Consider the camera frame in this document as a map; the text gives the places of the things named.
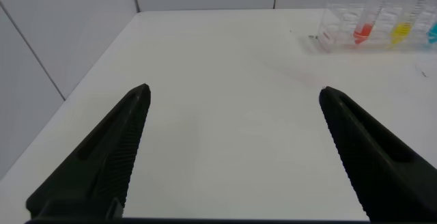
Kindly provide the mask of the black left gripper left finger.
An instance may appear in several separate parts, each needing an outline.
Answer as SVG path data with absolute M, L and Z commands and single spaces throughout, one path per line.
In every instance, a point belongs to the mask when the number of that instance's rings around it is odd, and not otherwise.
M 32 219 L 118 219 L 147 112 L 150 87 L 130 90 L 29 196 Z

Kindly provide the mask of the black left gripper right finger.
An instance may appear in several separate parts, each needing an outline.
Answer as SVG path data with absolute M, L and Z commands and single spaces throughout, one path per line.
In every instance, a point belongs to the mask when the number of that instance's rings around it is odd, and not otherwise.
M 436 168 L 338 89 L 322 89 L 319 103 L 369 220 L 436 222 Z

